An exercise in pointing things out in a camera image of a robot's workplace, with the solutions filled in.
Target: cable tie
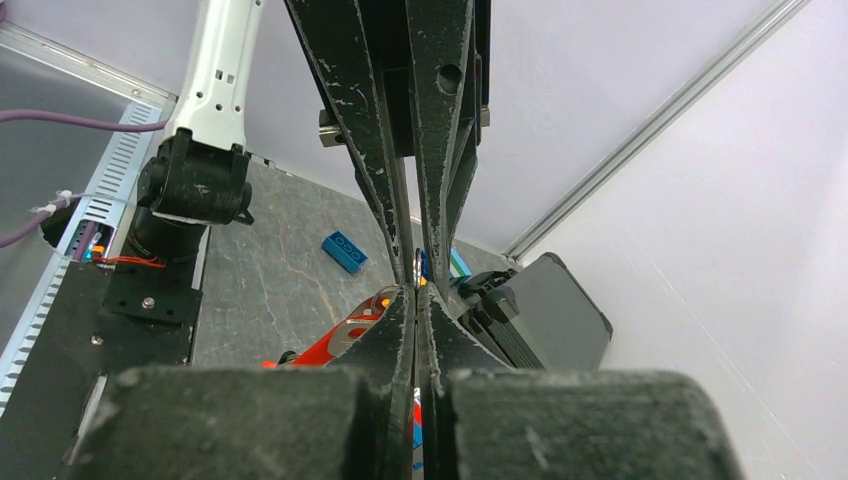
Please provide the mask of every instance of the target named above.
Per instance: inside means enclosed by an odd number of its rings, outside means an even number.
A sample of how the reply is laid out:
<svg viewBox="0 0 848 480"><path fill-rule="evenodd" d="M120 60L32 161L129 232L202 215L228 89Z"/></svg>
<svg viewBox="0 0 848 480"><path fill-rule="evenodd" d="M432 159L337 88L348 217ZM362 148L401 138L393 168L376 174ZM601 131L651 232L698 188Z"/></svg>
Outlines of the cable tie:
<svg viewBox="0 0 848 480"><path fill-rule="evenodd" d="M43 207L38 207L38 210L36 210L36 212L47 212L52 217L53 214L56 213L56 210L58 210L58 207L56 207L56 205L53 205L52 203L49 203Z"/></svg>
<svg viewBox="0 0 848 480"><path fill-rule="evenodd" d="M58 202L59 200L64 200L65 201L65 207L71 206L71 199L72 198L74 198L74 193L71 192L70 190L61 190L61 191L56 192L56 201Z"/></svg>

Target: red object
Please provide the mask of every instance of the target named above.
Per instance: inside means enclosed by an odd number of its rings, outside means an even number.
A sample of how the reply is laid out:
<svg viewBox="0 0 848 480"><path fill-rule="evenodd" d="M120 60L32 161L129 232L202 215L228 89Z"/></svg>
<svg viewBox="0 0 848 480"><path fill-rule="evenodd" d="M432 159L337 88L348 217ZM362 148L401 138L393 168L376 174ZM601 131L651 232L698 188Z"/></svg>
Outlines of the red object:
<svg viewBox="0 0 848 480"><path fill-rule="evenodd" d="M379 315L351 315L347 317L345 320L370 320L376 322L380 319ZM327 362L336 358L327 350L330 345L330 339L333 338L333 335L336 333L336 330L344 323L344 320L337 323L332 330L327 332L320 340L315 342L308 350L301 353L299 357L297 357L290 365L302 366L302 367L320 367L326 365ZM355 337L353 333L357 330L362 330ZM359 335L365 333L365 329L356 329L351 332L351 338L358 338Z"/></svg>
<svg viewBox="0 0 848 480"><path fill-rule="evenodd" d="M391 296L385 295L376 295L373 297L369 297L362 303L360 303L350 315L347 316L344 320L337 323L329 332L327 332L320 340L315 342L311 347L309 347L305 352L300 354L294 360L287 362L287 365L294 365L299 367L321 367L326 365L327 362L334 359L335 356L330 353L329 347L331 342L333 341L333 337L336 334L344 335L344 332L338 332L339 328L346 324L348 320L358 320L357 323L362 325L363 322L373 322L376 323L377 320L383 315L386 311L386 306L388 306L388 300L391 299ZM373 323L365 323L365 326L357 326L356 328L350 329L347 332L347 336L350 340L356 340L361 337L365 332L368 331L369 328L373 325ZM276 368L280 364L276 362L263 362L263 368Z"/></svg>

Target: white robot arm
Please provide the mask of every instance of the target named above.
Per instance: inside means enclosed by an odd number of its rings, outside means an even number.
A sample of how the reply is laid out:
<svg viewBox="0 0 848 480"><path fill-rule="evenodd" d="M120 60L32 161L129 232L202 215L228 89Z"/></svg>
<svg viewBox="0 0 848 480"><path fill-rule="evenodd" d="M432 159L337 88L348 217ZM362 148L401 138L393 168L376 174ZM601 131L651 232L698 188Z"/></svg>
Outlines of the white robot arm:
<svg viewBox="0 0 848 480"><path fill-rule="evenodd" d="M185 82L165 138L184 128L195 142L244 147L244 97L262 0L203 0Z"/></svg>
<svg viewBox="0 0 848 480"><path fill-rule="evenodd" d="M207 225L253 223L244 98L263 9L263 0L199 2L179 101L139 175L129 241L144 256L189 258Z"/></svg>

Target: white wall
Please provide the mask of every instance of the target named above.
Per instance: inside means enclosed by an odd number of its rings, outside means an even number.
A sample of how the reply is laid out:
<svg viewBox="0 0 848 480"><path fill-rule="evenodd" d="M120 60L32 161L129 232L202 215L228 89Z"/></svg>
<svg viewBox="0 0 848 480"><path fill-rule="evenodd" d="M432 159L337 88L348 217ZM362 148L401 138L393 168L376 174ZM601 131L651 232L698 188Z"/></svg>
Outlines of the white wall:
<svg viewBox="0 0 848 480"><path fill-rule="evenodd" d="M605 368L717 402L750 478L848 478L848 2L813 0L528 255L615 327Z"/></svg>
<svg viewBox="0 0 848 480"><path fill-rule="evenodd" d="M776 0L495 0L492 127L459 236L501 251ZM179 92L196 1L8 0L9 20ZM248 146L359 197L282 0L266 0ZM417 194L413 193L417 209Z"/></svg>

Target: purple cable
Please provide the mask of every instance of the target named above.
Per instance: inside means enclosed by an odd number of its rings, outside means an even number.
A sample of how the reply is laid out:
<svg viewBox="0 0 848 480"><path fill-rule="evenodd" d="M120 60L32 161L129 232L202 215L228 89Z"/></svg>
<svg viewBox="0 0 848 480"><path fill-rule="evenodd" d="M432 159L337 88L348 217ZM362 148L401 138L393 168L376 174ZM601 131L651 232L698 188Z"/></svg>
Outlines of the purple cable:
<svg viewBox="0 0 848 480"><path fill-rule="evenodd" d="M2 110L0 111L0 123L13 120L42 120L45 122L64 123L78 127L88 127L97 130L109 130L111 132L153 132L165 128L167 120L148 123L145 125L125 125L123 123L104 122L91 118L77 117L66 113L46 112L44 110Z"/></svg>
<svg viewBox="0 0 848 480"><path fill-rule="evenodd" d="M94 233L97 231L97 224L95 222L88 222L85 225L85 230L82 231L82 238L80 238L80 243L77 246L77 249L74 251L73 256L71 257L75 262L79 262L82 260L82 254L88 250L88 244L91 243L91 238L94 237Z"/></svg>
<svg viewBox="0 0 848 480"><path fill-rule="evenodd" d="M0 248L6 248L9 245L17 242L18 240L26 237L27 235L32 233L36 228L38 228L38 226L41 225L41 222L47 220L48 217L50 217L49 212L36 213L35 216L32 217L32 219L30 219L30 221L26 223L26 225L20 228L20 230L12 233L8 237L0 238Z"/></svg>

